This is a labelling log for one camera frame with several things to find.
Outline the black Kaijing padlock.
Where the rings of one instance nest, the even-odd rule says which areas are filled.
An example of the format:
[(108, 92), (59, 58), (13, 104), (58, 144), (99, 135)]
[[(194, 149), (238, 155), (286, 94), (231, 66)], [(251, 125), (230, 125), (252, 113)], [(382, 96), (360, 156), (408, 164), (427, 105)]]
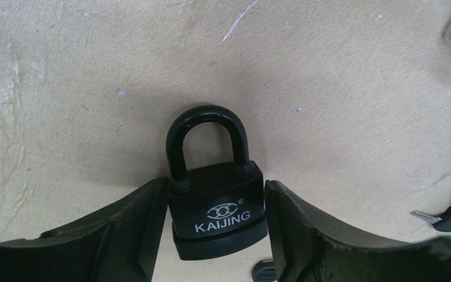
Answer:
[[(189, 170), (184, 140), (202, 123), (217, 123), (227, 130), (233, 160)], [(247, 134), (235, 113), (218, 105), (185, 111), (167, 133), (166, 157), (171, 176), (167, 202), (180, 259), (227, 256), (267, 236), (263, 174), (250, 159)]]

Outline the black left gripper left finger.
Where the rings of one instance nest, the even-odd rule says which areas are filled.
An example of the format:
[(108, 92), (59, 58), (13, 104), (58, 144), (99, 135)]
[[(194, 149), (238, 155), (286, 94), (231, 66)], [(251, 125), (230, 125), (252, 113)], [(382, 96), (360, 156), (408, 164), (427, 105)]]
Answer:
[(166, 180), (36, 239), (0, 243), (0, 281), (151, 281), (167, 212)]

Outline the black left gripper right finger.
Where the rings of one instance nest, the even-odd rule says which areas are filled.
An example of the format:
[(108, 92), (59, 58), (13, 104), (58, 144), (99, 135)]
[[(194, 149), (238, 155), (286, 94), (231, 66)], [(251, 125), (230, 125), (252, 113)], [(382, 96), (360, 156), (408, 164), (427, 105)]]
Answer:
[(451, 236), (382, 237), (309, 204), (277, 180), (265, 214), (278, 281), (451, 281)]

